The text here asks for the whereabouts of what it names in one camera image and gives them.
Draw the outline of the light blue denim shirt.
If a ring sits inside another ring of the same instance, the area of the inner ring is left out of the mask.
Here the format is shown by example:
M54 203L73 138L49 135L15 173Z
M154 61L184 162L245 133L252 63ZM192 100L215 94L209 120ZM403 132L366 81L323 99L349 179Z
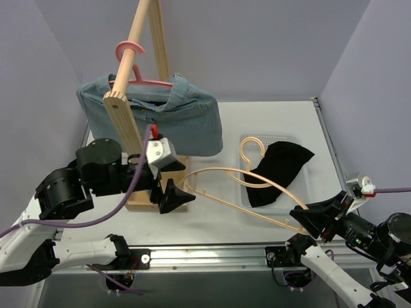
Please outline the light blue denim shirt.
M114 125L103 106L103 96L111 90L115 74L80 85L76 96L96 139L119 142ZM140 133L148 124L156 124L174 145L178 155L211 157L223 149L222 123L218 102L209 92L199 89L180 74L168 78L165 87L130 85L126 97Z

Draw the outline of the black skirt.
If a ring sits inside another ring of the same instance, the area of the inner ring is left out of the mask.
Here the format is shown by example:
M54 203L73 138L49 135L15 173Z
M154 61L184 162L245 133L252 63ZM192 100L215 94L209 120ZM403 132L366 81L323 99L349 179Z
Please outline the black skirt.
M286 141L270 144L257 168L252 172L287 188L297 177L305 163L315 154L305 147ZM282 192L275 187L247 188L251 207L262 207L274 203Z

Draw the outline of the pink plastic hanger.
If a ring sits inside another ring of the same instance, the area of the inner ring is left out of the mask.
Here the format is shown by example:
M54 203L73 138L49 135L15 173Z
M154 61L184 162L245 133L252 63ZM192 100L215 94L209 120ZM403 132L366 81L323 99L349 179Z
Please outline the pink plastic hanger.
M119 62L122 61L123 53L126 49L131 49L136 54L143 55L145 54L145 50L138 44L129 40L125 40L120 42L115 49L116 58ZM133 80L129 80L129 85L139 85L139 86L152 86L152 87L165 87L171 89L173 84L166 81L159 81L159 80L146 80L141 76L141 72L139 67L136 64L132 66L132 72L135 76Z

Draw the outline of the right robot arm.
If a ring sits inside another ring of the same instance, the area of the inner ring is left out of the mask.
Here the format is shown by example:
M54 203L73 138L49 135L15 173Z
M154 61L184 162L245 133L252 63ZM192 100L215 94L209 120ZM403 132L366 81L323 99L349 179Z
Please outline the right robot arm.
M295 206L290 215L308 235L288 240L285 257L294 265L302 264L320 277L349 307L394 307L377 291L393 286L394 292L410 301L410 215L398 212L374 225L350 210L354 199L341 191L331 199ZM336 264L315 242L329 243L335 236L355 253L376 263L382 277L363 287Z

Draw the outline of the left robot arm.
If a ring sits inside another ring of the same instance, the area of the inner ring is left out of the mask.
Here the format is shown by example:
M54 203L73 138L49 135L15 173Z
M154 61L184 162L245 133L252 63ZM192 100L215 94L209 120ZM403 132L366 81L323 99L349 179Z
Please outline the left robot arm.
M88 227L74 219L93 209L96 196L129 197L146 191L161 214L172 212L195 197L172 179L161 185L161 175L183 169L165 137L147 137L142 154L129 156L127 163L122 161L119 143L112 139L97 139L78 149L68 166L45 177L20 218L1 233L1 285L29 286L73 266L129 268L133 255L123 236L69 244L57 241L55 234L60 228Z

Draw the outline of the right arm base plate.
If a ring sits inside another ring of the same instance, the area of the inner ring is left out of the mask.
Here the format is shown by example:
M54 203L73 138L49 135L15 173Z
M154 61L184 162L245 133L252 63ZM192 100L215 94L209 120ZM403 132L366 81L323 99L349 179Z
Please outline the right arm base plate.
M284 246L267 246L265 254L267 267L278 286L303 292L315 280L314 272L295 260Z

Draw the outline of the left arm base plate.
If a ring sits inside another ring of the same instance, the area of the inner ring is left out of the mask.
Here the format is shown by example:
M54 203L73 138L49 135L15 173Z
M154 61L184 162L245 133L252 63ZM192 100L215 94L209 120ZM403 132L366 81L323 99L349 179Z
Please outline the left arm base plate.
M93 264L92 267L103 272L110 278L105 278L109 291L129 293L132 284L136 281L138 271L150 269L151 250L147 248L134 248L130 255L122 261L113 261L110 264Z

